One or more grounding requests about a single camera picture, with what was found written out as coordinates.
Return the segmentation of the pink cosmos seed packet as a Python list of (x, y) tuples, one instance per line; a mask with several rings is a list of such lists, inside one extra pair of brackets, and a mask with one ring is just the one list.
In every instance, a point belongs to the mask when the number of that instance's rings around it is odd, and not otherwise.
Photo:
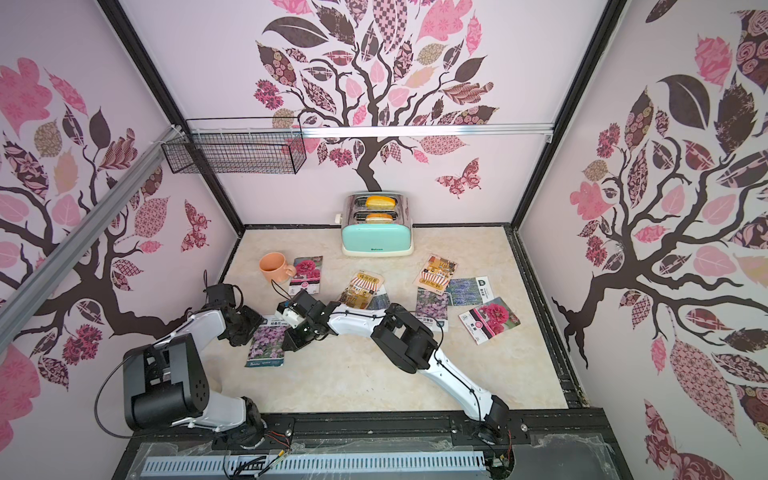
[(450, 297), (447, 293), (438, 295), (424, 288), (418, 288), (414, 315), (433, 331), (447, 331), (449, 305)]

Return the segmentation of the sunflower shop seed packet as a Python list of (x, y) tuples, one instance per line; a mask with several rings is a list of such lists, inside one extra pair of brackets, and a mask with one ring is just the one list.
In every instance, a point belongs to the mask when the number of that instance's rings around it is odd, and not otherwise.
[(458, 264), (455, 261), (431, 254), (417, 274), (413, 285), (434, 294), (443, 295), (457, 267)]

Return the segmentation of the lavender seed packet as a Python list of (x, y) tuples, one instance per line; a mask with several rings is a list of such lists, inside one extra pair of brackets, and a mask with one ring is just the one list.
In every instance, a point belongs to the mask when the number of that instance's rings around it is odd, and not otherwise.
[(493, 300), (488, 277), (453, 278), (446, 289), (449, 304), (454, 307), (481, 305)]
[(371, 298), (367, 310), (385, 310), (391, 304), (386, 287), (382, 285)]

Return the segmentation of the pink hollyhock seed packet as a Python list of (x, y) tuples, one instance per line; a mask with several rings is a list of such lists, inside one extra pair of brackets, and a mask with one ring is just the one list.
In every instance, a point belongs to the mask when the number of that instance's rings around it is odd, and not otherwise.
[(459, 320), (477, 345), (520, 325), (520, 319), (501, 297), (460, 314)]

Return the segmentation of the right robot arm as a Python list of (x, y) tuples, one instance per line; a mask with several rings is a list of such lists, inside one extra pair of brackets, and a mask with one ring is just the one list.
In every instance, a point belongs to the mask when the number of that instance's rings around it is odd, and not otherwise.
[(305, 291), (280, 302), (275, 315), (289, 325), (282, 349), (296, 352), (329, 335), (372, 340), (390, 362), (407, 374), (422, 374), (448, 393), (478, 424), (477, 436), (488, 444), (509, 439), (510, 409), (448, 358), (433, 331), (400, 304), (362, 310), (334, 301), (325, 304)]

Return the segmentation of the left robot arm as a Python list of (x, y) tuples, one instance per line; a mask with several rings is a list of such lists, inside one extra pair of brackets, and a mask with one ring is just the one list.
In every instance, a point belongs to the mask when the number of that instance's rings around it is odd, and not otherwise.
[(124, 417), (135, 431), (171, 427), (207, 429), (226, 448), (253, 448), (266, 424), (247, 397), (211, 389), (200, 352), (215, 340), (248, 344), (264, 317), (244, 304), (239, 287), (219, 283), (204, 289), (206, 303), (152, 344), (125, 353), (121, 364)]

